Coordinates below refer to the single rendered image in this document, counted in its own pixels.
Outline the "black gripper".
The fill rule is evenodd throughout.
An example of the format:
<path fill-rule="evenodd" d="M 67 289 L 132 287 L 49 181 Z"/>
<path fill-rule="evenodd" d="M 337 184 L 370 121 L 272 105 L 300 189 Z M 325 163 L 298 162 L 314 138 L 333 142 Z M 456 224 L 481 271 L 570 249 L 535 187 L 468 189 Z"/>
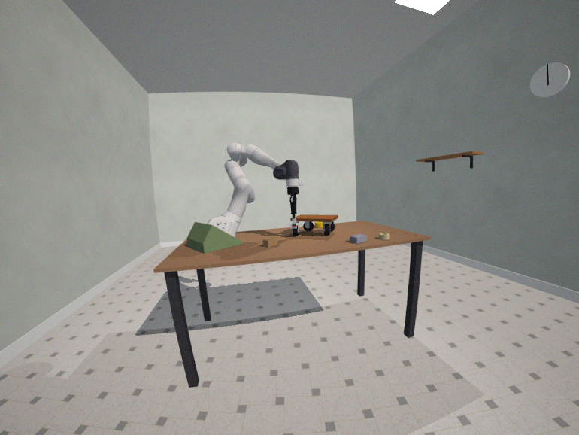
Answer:
<path fill-rule="evenodd" d="M 291 195 L 290 197 L 290 206 L 291 206 L 291 214 L 292 214 L 292 221 L 293 224 L 296 224 L 296 194 L 299 194 L 299 187 L 288 187 L 287 194 Z"/>

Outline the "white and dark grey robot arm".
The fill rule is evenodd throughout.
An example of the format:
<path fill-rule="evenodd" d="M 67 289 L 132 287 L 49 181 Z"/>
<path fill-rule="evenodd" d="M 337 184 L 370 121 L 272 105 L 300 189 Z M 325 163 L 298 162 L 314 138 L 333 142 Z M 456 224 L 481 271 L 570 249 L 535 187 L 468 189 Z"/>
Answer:
<path fill-rule="evenodd" d="M 286 160 L 285 163 L 281 164 L 251 144 L 243 147 L 242 144 L 233 142 L 228 145 L 227 151 L 231 159 L 226 161 L 225 169 L 235 188 L 232 201 L 227 211 L 221 214 L 222 216 L 213 217 L 204 224 L 213 225 L 235 237 L 246 204 L 252 203 L 256 198 L 250 182 L 241 169 L 247 163 L 247 158 L 258 165 L 273 168 L 274 177 L 279 180 L 286 180 L 288 187 L 305 185 L 305 182 L 299 180 L 299 166 L 295 160 Z"/>

